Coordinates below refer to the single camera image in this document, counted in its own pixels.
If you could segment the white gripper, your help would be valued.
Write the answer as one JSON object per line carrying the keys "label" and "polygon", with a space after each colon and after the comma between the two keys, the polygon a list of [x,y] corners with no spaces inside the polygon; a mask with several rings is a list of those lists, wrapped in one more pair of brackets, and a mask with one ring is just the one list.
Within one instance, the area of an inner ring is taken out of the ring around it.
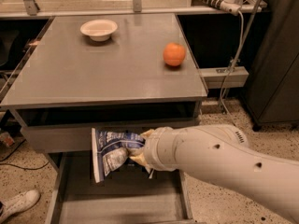
{"label": "white gripper", "polygon": [[129,158],[143,166],[148,172],[156,171],[173,172],[178,168],[175,160],[175,138],[178,131],[170,127],[162,127],[156,130],[149,129],[140,136],[146,140],[144,151],[142,148],[133,149]]}

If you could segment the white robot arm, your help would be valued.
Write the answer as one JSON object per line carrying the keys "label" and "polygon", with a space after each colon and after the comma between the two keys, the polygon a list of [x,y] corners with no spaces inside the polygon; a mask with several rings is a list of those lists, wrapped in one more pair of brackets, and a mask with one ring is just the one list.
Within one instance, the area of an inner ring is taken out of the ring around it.
{"label": "white robot arm", "polygon": [[299,162],[250,149],[247,137],[233,125],[150,130],[132,159],[156,171],[180,170],[230,189],[299,223]]}

